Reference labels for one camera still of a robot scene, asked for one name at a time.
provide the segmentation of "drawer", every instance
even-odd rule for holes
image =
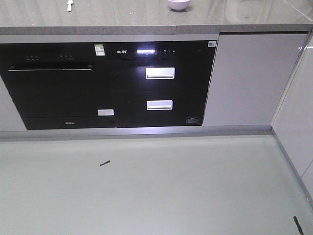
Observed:
[[[110,62],[115,91],[167,91],[207,89],[212,61]]]
[[[115,127],[114,116],[23,118],[27,130]]]
[[[202,125],[206,90],[114,92],[116,127]]]

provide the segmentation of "gray tile floor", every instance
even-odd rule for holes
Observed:
[[[313,234],[272,136],[0,142],[0,212],[2,235]]]

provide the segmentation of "black appliance panel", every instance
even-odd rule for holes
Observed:
[[[105,43],[104,48],[112,61],[213,60],[215,54],[209,41]]]
[[[206,92],[114,92],[116,127],[202,125]],[[172,110],[147,110],[147,101],[172,100]]]
[[[196,90],[207,88],[213,60],[111,62],[115,91]],[[175,68],[174,79],[146,79],[146,68]]]
[[[23,118],[28,130],[115,127],[114,117],[36,117]]]
[[[106,62],[94,43],[5,44],[0,60],[22,118],[94,117],[112,109]]]

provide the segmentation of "label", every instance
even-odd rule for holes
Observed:
[[[105,56],[103,44],[95,44],[94,49],[97,56]]]
[[[186,123],[189,124],[189,123],[199,123],[200,121],[200,118],[199,117],[188,117],[186,118]]]
[[[209,41],[208,47],[216,47],[217,41]]]
[[[98,109],[98,116],[114,116],[114,109]]]

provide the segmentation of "white label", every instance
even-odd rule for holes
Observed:
[[[114,116],[114,109],[98,109],[98,116]]]
[[[216,47],[217,41],[209,41],[208,47]]]
[[[104,51],[96,51],[97,56],[105,56]]]
[[[95,44],[94,49],[96,51],[97,56],[104,56],[105,55],[103,44]]]

